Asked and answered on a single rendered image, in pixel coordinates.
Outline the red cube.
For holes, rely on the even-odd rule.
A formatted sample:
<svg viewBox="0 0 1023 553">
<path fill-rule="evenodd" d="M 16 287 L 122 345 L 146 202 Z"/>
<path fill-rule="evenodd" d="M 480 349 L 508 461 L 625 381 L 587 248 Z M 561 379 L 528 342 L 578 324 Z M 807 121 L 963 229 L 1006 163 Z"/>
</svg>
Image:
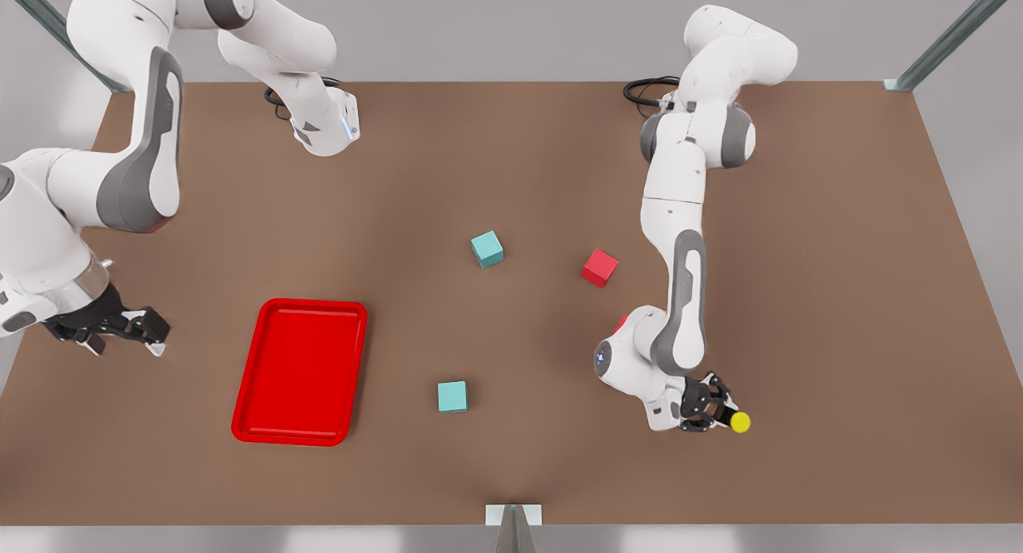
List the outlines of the red cube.
<svg viewBox="0 0 1023 553">
<path fill-rule="evenodd" d="M 588 280 L 589 283 L 594 284 L 596 287 L 604 288 L 607 282 L 609 282 L 611 275 L 618 268 L 618 265 L 619 261 L 617 258 L 604 252 L 599 248 L 595 248 L 586 259 L 580 275 L 584 280 Z"/>
</svg>

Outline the red rectangular tray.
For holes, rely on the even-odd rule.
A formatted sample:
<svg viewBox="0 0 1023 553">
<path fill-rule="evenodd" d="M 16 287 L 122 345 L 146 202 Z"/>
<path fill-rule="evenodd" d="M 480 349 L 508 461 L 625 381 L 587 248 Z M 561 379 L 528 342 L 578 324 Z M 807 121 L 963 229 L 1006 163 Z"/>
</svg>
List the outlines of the red rectangular tray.
<svg viewBox="0 0 1023 553">
<path fill-rule="evenodd" d="M 368 310 L 336 299 L 273 298 L 258 314 L 233 436 L 333 447 L 348 435 Z"/>
</svg>

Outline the silver frame post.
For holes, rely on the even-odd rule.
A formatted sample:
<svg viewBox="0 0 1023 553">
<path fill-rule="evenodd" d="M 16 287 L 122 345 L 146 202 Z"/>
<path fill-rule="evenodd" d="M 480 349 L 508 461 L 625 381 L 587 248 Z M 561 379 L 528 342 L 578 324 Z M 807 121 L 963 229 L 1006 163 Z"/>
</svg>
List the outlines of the silver frame post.
<svg viewBox="0 0 1023 553">
<path fill-rule="evenodd" d="M 907 66 L 898 78 L 884 79 L 882 86 L 888 92 L 913 92 L 924 80 L 938 68 L 951 54 L 994 15 L 1008 0 L 974 0 L 967 10 L 958 15 L 957 20 L 930 44 L 927 50 Z"/>
<path fill-rule="evenodd" d="M 532 528 L 542 524 L 542 506 L 487 504 L 485 524 L 498 527 L 496 553 L 536 553 Z"/>
<path fill-rule="evenodd" d="M 120 83 L 106 77 L 98 70 L 93 68 L 91 65 L 85 61 L 84 58 L 74 49 L 72 41 L 70 41 L 69 35 L 66 35 L 66 18 L 65 15 L 59 13 L 54 6 L 49 2 L 49 0 L 15 0 L 15 2 L 23 8 L 23 10 L 37 24 L 39 24 L 53 39 L 61 43 L 63 48 L 66 48 L 70 54 L 84 66 L 85 70 L 91 72 L 97 80 L 99 80 L 110 92 L 113 93 L 123 93 L 132 92 L 131 88 L 122 86 Z"/>
</svg>

